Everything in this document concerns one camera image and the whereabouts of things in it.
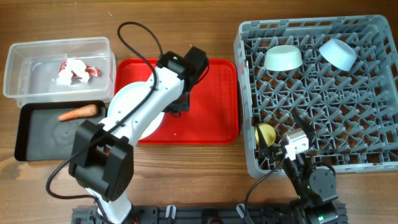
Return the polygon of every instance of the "wood surface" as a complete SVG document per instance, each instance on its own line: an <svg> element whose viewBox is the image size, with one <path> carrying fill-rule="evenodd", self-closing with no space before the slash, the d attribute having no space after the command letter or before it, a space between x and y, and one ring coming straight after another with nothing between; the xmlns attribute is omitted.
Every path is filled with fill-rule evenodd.
<svg viewBox="0 0 398 224"><path fill-rule="evenodd" d="M104 36L118 62L135 57L116 35L124 21L150 27L165 51L183 55L192 44L210 58L232 62L233 40L243 21L382 14L398 41L396 1L7 2L12 4L0 4L2 75L9 47L15 42ZM143 30L126 27L123 36L146 57L158 56L155 42ZM69 223L72 208L90 206L92 201L63 201L47 195L45 181L59 162L17 162L19 108L3 95L0 108L0 223ZM241 134L226 146L137 147L134 157L135 174L127 189L134 205L236 205L256 181L246 170ZM398 222L398 173L341 174L337 181L350 223ZM66 169L52 188L63 195L85 193ZM253 192L250 201L282 203L295 197L288 179L270 179Z"/></svg>

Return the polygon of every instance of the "dish rack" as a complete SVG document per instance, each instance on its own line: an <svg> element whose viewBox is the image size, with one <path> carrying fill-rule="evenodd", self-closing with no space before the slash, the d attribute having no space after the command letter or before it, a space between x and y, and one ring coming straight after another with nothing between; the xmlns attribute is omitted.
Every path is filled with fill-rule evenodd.
<svg viewBox="0 0 398 224"><path fill-rule="evenodd" d="M328 63L319 47L340 39L357 60L344 72ZM278 45L301 50L303 65L272 72L265 54ZM243 106L243 135L249 174L259 178L275 167L260 159L254 125L268 123L281 136L298 128L295 110L316 130L306 155L337 172L398 170L398 54L383 16L322 17L243 22L234 41ZM274 175L285 175L283 169Z"/></svg>

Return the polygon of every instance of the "red tray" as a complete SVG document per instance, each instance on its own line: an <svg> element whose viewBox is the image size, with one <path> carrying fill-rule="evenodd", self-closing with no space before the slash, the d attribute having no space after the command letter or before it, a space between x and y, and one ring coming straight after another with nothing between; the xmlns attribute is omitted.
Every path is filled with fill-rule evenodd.
<svg viewBox="0 0 398 224"><path fill-rule="evenodd" d="M155 66L156 58L148 61ZM151 71L139 58L123 60L115 94L124 86L147 81ZM159 128L139 144L229 144L239 133L236 68L228 60L210 59L207 76L190 93L190 110L179 118L166 113Z"/></svg>

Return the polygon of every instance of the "carrot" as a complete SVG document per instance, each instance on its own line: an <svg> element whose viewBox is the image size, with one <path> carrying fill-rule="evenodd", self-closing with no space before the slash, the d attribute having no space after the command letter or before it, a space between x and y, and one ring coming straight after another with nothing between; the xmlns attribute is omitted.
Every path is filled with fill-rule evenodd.
<svg viewBox="0 0 398 224"><path fill-rule="evenodd" d="M78 108L73 111L64 113L63 115L60 115L58 117L58 120L59 121L67 121L67 120L75 119L75 118L86 118L86 117L94 116L97 114L98 114L98 108L96 105L87 105L82 108Z"/></svg>

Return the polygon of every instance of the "yellow ball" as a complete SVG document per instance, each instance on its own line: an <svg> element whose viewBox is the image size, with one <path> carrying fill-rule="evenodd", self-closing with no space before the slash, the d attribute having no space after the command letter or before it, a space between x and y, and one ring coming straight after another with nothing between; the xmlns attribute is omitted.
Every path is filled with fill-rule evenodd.
<svg viewBox="0 0 398 224"><path fill-rule="evenodd" d="M275 129L269 124L259 124L260 131L266 140L268 146L271 146L276 139ZM256 137L256 144L259 144L259 134L257 128L254 127L254 135Z"/></svg>

